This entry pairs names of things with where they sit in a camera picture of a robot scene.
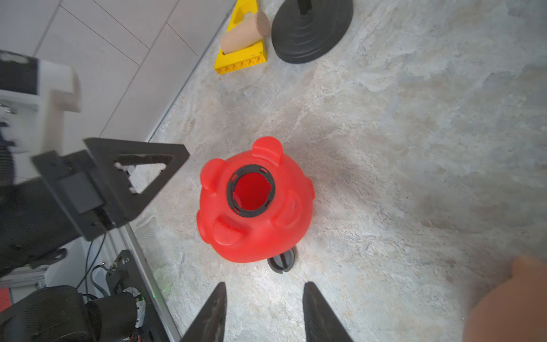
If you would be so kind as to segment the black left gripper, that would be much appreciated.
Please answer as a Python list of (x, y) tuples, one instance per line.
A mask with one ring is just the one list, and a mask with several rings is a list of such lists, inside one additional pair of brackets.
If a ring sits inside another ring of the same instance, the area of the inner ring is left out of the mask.
[[(182, 144), (108, 138), (84, 143), (88, 151), (34, 157), (39, 177), (1, 188), (1, 276), (53, 265), (75, 239), (92, 241), (133, 221), (189, 159)], [(135, 184), (133, 173), (154, 168), (155, 178)]]

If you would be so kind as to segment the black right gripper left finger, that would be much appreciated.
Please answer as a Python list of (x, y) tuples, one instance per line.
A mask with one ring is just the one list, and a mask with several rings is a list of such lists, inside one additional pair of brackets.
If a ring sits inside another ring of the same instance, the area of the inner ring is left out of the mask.
[(219, 282), (180, 341), (223, 342), (226, 312), (226, 284)]

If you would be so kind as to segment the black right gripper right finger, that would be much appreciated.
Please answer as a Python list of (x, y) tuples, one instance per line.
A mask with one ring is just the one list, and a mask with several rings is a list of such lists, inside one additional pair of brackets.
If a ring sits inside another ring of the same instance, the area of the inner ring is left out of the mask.
[(315, 283), (305, 283), (302, 302), (307, 342), (353, 342)]

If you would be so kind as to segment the black plug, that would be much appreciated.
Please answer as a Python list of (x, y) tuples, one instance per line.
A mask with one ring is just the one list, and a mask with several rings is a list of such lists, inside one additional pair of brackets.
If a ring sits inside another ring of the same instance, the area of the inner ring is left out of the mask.
[(296, 248), (267, 259), (269, 267), (278, 274), (290, 272), (296, 263)]

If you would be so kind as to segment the red piggy bank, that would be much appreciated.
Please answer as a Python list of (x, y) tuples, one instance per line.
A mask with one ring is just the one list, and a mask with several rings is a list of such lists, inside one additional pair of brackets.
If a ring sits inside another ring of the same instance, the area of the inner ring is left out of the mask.
[(274, 137), (200, 173), (197, 228), (202, 240), (234, 263), (270, 259), (296, 246), (311, 226), (315, 190)]

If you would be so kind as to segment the pink piggy bank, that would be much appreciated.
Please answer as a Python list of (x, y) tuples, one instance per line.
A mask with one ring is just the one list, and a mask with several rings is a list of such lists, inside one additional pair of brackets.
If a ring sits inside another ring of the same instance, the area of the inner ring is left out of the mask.
[(472, 310), (463, 341), (545, 341), (546, 263), (520, 256), (511, 279), (486, 295)]

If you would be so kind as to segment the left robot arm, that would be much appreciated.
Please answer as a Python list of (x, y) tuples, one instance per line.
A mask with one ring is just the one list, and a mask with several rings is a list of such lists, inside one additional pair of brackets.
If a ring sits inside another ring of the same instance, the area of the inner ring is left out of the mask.
[[(62, 260), (137, 218), (189, 159), (182, 144), (85, 139), (85, 150), (34, 155), (38, 177), (1, 181), (1, 275)], [(74, 286), (40, 289), (1, 312), (3, 341), (116, 341), (132, 335), (129, 293), (85, 302)]]

